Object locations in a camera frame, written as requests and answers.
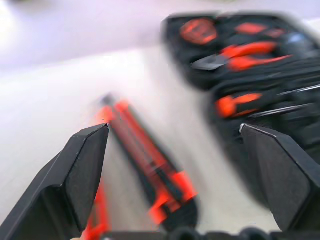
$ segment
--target orange screwdriver handle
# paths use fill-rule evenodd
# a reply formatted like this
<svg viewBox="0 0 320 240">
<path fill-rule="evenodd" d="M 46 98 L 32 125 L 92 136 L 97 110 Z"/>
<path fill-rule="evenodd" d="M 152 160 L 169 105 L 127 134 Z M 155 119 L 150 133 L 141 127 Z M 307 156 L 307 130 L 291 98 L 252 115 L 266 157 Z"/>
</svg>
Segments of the orange screwdriver handle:
<svg viewBox="0 0 320 240">
<path fill-rule="evenodd" d="M 257 66 L 257 65 L 274 63 L 274 62 L 286 59 L 288 57 L 290 57 L 290 55 L 269 58 L 269 59 L 256 59 L 256 58 L 253 58 L 250 56 L 242 56 L 242 57 L 236 57 L 236 58 L 230 59 L 227 66 L 233 72 L 240 72 L 240 71 L 247 70 L 247 69 L 252 68 L 254 66 Z"/>
<path fill-rule="evenodd" d="M 254 42 L 247 45 L 231 45 L 222 50 L 222 55 L 227 58 L 243 57 L 252 54 L 267 54 L 276 48 L 277 44 L 271 41 Z"/>
<path fill-rule="evenodd" d="M 257 111 L 257 109 L 246 109 L 244 111 L 239 111 L 239 106 L 256 101 L 260 99 L 261 96 L 261 93 L 249 93 L 239 97 L 233 97 L 229 95 L 220 98 L 218 101 L 216 101 L 215 105 L 218 110 L 218 114 L 221 117 L 236 117 Z"/>
</svg>

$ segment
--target tool kit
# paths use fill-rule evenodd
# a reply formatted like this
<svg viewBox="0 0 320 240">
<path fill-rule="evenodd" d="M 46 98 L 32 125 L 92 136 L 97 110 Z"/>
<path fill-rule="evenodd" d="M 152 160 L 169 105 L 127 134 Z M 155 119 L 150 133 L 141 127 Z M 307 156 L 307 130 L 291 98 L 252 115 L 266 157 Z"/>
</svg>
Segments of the tool kit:
<svg viewBox="0 0 320 240">
<path fill-rule="evenodd" d="M 272 80 L 320 69 L 317 41 L 283 14 L 174 14 L 164 41 L 185 78 L 202 90 L 229 80 Z"/>
<path fill-rule="evenodd" d="M 109 95 L 104 103 L 99 118 L 110 123 L 112 134 L 139 176 L 154 222 L 168 232 L 177 227 L 194 228 L 198 222 L 197 194 L 187 174 L 177 169 L 127 101 L 116 101 Z"/>
<path fill-rule="evenodd" d="M 320 176 L 317 41 L 282 14 L 181 14 L 164 24 L 164 40 L 186 79 L 211 89 L 209 124 L 249 191 L 270 208 L 281 230 L 320 230 L 319 185 L 309 177 Z M 304 167 L 285 160 L 261 164 L 247 152 L 241 124 L 292 137 L 307 153 Z"/>
</svg>

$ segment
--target orange tool handle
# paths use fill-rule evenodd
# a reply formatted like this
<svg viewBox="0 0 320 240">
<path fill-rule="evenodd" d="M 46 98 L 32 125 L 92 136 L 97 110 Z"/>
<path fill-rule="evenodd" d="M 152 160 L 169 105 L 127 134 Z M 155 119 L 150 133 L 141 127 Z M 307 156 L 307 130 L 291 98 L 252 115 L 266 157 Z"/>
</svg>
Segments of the orange tool handle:
<svg viewBox="0 0 320 240">
<path fill-rule="evenodd" d="M 271 41 L 254 42 L 247 45 L 231 45 L 222 50 L 222 55 L 232 59 L 252 54 L 267 54 L 276 48 L 277 44 Z"/>
<path fill-rule="evenodd" d="M 228 67 L 234 72 L 240 72 L 252 68 L 257 65 L 269 64 L 273 62 L 277 62 L 283 59 L 290 57 L 287 56 L 280 56 L 275 58 L 269 59 L 256 59 L 250 56 L 242 56 L 236 57 L 229 60 Z"/>
<path fill-rule="evenodd" d="M 218 113 L 223 118 L 237 117 L 257 111 L 254 108 L 247 108 L 241 110 L 241 105 L 252 103 L 262 97 L 261 93 L 249 93 L 239 97 L 231 95 L 220 98 L 216 101 L 216 108 Z"/>
<path fill-rule="evenodd" d="M 256 35 L 261 33 L 262 31 L 266 30 L 268 27 L 265 25 L 245 22 L 235 28 L 238 33 L 241 34 L 249 34 L 249 35 Z"/>
</svg>

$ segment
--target tool case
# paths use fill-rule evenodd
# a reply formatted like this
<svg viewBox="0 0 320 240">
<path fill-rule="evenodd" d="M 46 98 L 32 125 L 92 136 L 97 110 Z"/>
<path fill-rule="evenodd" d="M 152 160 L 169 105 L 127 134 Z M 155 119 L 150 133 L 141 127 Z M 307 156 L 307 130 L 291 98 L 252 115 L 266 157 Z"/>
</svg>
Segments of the tool case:
<svg viewBox="0 0 320 240">
<path fill-rule="evenodd" d="M 190 26 L 194 20 L 203 22 L 201 24 L 196 22 Z M 241 82 L 272 80 L 275 77 L 284 79 L 316 73 L 320 69 L 320 47 L 315 38 L 308 33 L 305 26 L 283 14 L 269 12 L 173 14 L 167 17 L 163 24 L 164 42 L 174 61 L 188 82 L 202 90 L 211 89 L 219 83 L 230 80 Z M 210 24 L 212 29 L 203 30 Z M 304 39 L 301 43 L 303 47 L 294 43 L 297 38 Z M 258 61 L 284 58 L 240 70 L 228 64 L 215 70 L 193 68 L 193 63 L 196 61 L 211 55 L 219 55 L 230 46 L 245 46 L 259 42 L 272 42 L 276 47 L 271 52 L 252 54 Z M 306 55 L 308 51 L 304 48 L 310 50 L 312 57 Z"/>
<path fill-rule="evenodd" d="M 226 96 L 237 97 L 250 93 L 270 94 L 269 99 L 267 99 L 270 104 L 262 109 L 256 109 L 252 113 L 238 114 L 234 117 L 222 116 L 217 105 L 218 100 Z M 295 106 L 302 107 L 287 112 L 275 112 L 275 110 Z M 274 114 L 261 114 L 270 111 Z M 258 200 L 270 207 L 275 219 L 285 219 L 282 224 L 277 221 L 280 229 L 283 231 L 319 230 L 320 192 L 318 188 L 316 191 L 311 190 L 312 183 L 307 183 L 308 181 L 304 180 L 304 176 L 311 172 L 320 176 L 320 70 L 317 73 L 313 72 L 312 74 L 287 78 L 248 78 L 246 80 L 234 79 L 223 82 L 212 89 L 206 114 L 209 124 L 222 138 L 222 147 L 230 156 L 248 189 Z M 256 157 L 247 152 L 248 146 L 245 147 L 240 134 L 241 124 L 253 124 L 289 135 L 310 156 L 304 159 L 309 167 L 303 171 L 297 170 L 295 172 L 290 167 L 284 167 L 282 161 L 262 167 Z M 262 174 L 265 171 L 269 173 L 270 182 L 267 183 L 262 181 Z M 278 181 L 275 183 L 271 179 L 278 179 Z M 291 203 L 294 206 L 290 210 L 289 208 L 281 212 L 275 210 L 270 202 L 270 199 L 275 198 L 275 195 L 266 190 L 269 184 L 277 184 L 278 190 L 282 191 L 282 194 L 277 196 L 276 208 L 283 209 L 284 206 Z M 314 214 L 317 215 L 306 215 L 306 211 L 311 205 Z"/>
</svg>

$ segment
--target black tool case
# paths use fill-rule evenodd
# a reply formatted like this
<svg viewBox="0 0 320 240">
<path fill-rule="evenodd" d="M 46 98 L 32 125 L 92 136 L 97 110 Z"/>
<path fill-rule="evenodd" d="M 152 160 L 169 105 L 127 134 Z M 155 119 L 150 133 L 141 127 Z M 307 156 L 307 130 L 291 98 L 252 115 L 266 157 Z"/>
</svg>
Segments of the black tool case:
<svg viewBox="0 0 320 240">
<path fill-rule="evenodd" d="M 278 98 L 275 98 L 272 104 L 258 111 L 234 118 L 222 117 L 216 105 L 217 100 L 230 95 L 242 96 L 248 93 L 268 93 L 270 91 L 276 94 L 313 86 L 315 86 L 314 89 L 283 95 L 279 98 L 279 101 L 277 101 Z M 291 112 L 251 117 L 252 114 L 259 112 L 301 105 L 305 106 Z M 318 190 L 312 191 L 310 187 L 313 184 L 312 180 L 311 183 L 307 183 L 304 179 L 305 175 L 311 172 L 316 172 L 320 176 L 320 70 L 312 71 L 309 74 L 292 74 L 291 77 L 248 78 L 246 80 L 226 81 L 212 89 L 209 105 L 205 111 L 209 124 L 222 138 L 221 144 L 225 152 L 230 156 L 232 163 L 240 172 L 249 190 L 258 200 L 271 208 L 276 219 L 284 219 L 284 223 L 279 224 L 281 230 L 320 230 L 320 192 Z M 241 124 L 244 123 L 269 128 L 291 136 L 310 156 L 305 158 L 306 164 L 310 167 L 302 170 L 296 163 L 298 170 L 294 171 L 290 167 L 284 167 L 282 161 L 262 167 L 254 157 L 249 157 L 248 146 L 245 147 L 244 145 L 244 140 L 240 134 Z M 276 183 L 278 190 L 283 191 L 282 194 L 277 196 L 277 202 L 282 203 L 282 205 L 277 205 L 277 210 L 291 203 L 293 207 L 290 211 L 274 211 L 270 199 L 275 196 L 266 190 L 268 188 L 266 185 L 268 186 L 269 183 L 263 183 L 261 179 L 262 173 L 267 170 L 269 172 L 268 177 L 278 179 Z M 315 215 L 306 214 L 306 210 L 309 211 L 310 208 L 313 209 Z"/>
<path fill-rule="evenodd" d="M 208 45 L 195 45 L 186 41 L 181 36 L 181 27 L 193 19 L 206 19 L 214 23 L 217 37 Z M 235 29 L 245 23 L 264 25 L 266 30 L 257 34 L 239 33 Z M 283 14 L 274 13 L 252 13 L 237 12 L 219 14 L 218 12 L 208 12 L 203 14 L 173 14 L 163 21 L 164 42 L 173 56 L 186 79 L 195 87 L 208 90 L 219 83 L 230 80 L 272 80 L 277 78 L 287 78 L 289 76 L 310 74 L 319 70 L 320 54 L 310 59 L 301 59 L 292 54 L 297 49 L 288 49 L 282 43 L 282 37 L 271 37 L 265 33 L 269 30 L 281 30 L 283 35 L 288 33 L 302 34 L 317 52 L 320 47 L 317 41 L 308 33 L 305 26 L 300 25 L 294 18 Z M 221 50 L 228 46 L 242 46 L 251 43 L 267 41 L 277 43 L 275 51 L 262 58 L 275 58 L 290 56 L 280 61 L 257 65 L 247 70 L 232 71 L 228 65 L 219 67 L 216 70 L 206 71 L 192 68 L 192 63 L 202 58 L 220 54 Z"/>
</svg>

